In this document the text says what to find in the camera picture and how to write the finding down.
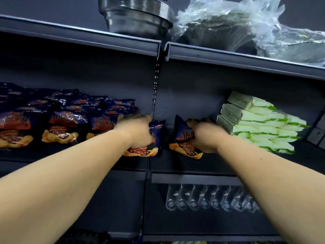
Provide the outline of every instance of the bare skin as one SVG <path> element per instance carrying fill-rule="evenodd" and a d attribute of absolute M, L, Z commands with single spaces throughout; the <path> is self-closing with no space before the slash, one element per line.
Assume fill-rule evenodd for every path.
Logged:
<path fill-rule="evenodd" d="M 54 243 L 123 152 L 152 142 L 149 121 L 120 119 L 112 131 L 1 178 L 0 243 Z M 323 243 L 325 176 L 234 138 L 215 124 L 189 125 L 196 135 L 192 144 L 228 162 L 283 238 L 292 244 Z"/>

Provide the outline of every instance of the stack of metal bowls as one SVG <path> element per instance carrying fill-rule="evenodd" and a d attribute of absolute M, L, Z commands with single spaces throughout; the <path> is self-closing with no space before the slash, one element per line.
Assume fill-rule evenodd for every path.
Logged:
<path fill-rule="evenodd" d="M 175 19 L 174 11 L 157 0 L 99 0 L 109 32 L 163 40 Z"/>

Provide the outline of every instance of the forearm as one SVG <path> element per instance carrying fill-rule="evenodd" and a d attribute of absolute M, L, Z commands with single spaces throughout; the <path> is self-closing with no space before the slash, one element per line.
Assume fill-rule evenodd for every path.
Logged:
<path fill-rule="evenodd" d="M 109 131 L 1 178 L 0 243 L 54 243 L 127 149 Z"/>
<path fill-rule="evenodd" d="M 217 151 L 291 243 L 323 243 L 325 176 L 226 135 Z"/>

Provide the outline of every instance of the plastic wrap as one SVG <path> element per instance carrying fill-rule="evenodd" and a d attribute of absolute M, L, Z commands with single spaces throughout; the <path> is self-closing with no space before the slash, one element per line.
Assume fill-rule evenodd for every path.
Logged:
<path fill-rule="evenodd" d="M 173 41 L 214 49 L 236 51 L 255 34 L 270 33 L 284 6 L 280 0 L 191 0 L 178 12 Z"/>
<path fill-rule="evenodd" d="M 278 24 L 269 33 L 257 33 L 254 41 L 258 56 L 325 66 L 325 32 Z"/>

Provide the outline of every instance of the person's right arm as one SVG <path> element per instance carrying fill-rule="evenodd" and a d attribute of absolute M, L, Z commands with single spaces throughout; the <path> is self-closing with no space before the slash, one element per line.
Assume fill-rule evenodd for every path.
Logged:
<path fill-rule="evenodd" d="M 325 243 L 325 175 L 228 135 L 215 124 L 189 125 L 195 133 L 192 145 L 223 157 L 287 242 Z"/>

